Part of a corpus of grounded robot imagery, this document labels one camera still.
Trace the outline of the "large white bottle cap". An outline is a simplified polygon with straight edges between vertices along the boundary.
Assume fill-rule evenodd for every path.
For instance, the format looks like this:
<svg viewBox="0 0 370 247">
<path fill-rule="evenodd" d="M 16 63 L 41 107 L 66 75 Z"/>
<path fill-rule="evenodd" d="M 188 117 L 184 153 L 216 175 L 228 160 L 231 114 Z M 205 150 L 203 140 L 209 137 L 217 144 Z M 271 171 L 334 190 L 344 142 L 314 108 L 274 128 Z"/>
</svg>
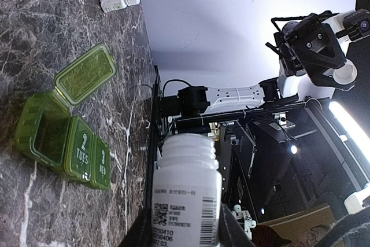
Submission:
<svg viewBox="0 0 370 247">
<path fill-rule="evenodd" d="M 347 59 L 344 66 L 334 70 L 333 78 L 340 85 L 348 85 L 356 80 L 357 74 L 356 66 Z"/>
</svg>

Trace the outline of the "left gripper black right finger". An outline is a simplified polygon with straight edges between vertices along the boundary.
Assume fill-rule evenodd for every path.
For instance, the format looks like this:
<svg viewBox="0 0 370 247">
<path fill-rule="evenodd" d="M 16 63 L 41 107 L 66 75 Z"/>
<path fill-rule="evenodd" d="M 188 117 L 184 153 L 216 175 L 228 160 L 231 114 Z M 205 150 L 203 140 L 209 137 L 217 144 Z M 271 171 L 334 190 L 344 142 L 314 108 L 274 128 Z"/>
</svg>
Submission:
<svg viewBox="0 0 370 247">
<path fill-rule="evenodd" d="M 223 203 L 220 207 L 219 243 L 220 246 L 255 247 L 234 218 L 230 209 Z"/>
</svg>

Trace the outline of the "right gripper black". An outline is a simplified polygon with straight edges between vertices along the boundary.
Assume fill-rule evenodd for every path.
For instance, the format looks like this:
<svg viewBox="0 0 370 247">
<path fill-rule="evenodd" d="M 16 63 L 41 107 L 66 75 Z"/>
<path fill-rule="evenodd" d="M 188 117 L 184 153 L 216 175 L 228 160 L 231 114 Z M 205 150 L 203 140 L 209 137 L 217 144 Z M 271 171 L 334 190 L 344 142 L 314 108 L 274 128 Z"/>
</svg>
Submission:
<svg viewBox="0 0 370 247">
<path fill-rule="evenodd" d="M 286 68 L 306 68 L 315 86 L 350 90 L 348 85 L 338 84 L 333 73 L 344 66 L 346 57 L 336 36 L 337 31 L 328 20 L 339 13 L 311 13 L 307 16 L 274 17 L 275 45 L 273 51 L 282 59 Z"/>
</svg>

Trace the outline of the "white pill bottle front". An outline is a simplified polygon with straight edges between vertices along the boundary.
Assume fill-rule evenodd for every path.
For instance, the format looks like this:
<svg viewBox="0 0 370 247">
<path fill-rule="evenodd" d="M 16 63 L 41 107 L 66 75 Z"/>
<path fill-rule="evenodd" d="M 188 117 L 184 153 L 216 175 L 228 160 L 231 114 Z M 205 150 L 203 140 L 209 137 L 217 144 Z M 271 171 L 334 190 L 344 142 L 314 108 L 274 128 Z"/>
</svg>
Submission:
<svg viewBox="0 0 370 247">
<path fill-rule="evenodd" d="M 222 175 L 214 141 L 179 134 L 164 141 L 153 175 L 152 246 L 219 246 Z"/>
</svg>

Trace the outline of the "green weekly pill organizer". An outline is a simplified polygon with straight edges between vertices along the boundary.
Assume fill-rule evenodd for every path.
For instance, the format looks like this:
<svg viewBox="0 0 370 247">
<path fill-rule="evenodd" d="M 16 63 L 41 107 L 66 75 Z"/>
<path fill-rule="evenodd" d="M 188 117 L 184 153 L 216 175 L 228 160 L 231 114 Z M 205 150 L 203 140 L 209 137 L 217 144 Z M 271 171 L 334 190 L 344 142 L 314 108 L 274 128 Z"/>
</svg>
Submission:
<svg viewBox="0 0 370 247">
<path fill-rule="evenodd" d="M 89 188 L 109 190 L 109 145 L 72 110 L 115 74 L 103 43 L 70 63 L 55 76 L 52 90 L 26 100 L 14 133 L 16 149 Z"/>
</svg>

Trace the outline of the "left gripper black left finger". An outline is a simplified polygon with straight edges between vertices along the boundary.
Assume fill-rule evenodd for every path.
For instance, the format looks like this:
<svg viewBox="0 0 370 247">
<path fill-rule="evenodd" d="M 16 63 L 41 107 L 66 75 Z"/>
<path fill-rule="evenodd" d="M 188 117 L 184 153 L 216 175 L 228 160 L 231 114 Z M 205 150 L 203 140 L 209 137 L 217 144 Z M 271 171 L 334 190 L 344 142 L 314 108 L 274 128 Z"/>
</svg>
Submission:
<svg viewBox="0 0 370 247">
<path fill-rule="evenodd" d="M 151 209 L 143 208 L 118 247 L 151 246 Z"/>
</svg>

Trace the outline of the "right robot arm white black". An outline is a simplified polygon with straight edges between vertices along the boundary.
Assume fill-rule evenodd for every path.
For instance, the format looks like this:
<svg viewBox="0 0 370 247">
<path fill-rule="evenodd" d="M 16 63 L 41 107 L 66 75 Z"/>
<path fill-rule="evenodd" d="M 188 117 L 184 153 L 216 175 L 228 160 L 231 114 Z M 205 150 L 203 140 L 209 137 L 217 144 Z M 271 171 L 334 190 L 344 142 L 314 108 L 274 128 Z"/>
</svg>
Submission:
<svg viewBox="0 0 370 247">
<path fill-rule="evenodd" d="M 369 35 L 367 12 L 325 11 L 307 16 L 275 17 L 273 43 L 279 74 L 244 87 L 209 87 L 188 84 L 175 95 L 160 95 L 159 115 L 170 130 L 208 132 L 213 121 L 237 113 L 275 110 L 308 99 L 326 100 L 336 91 L 349 91 L 357 77 L 348 59 L 348 45 Z"/>
</svg>

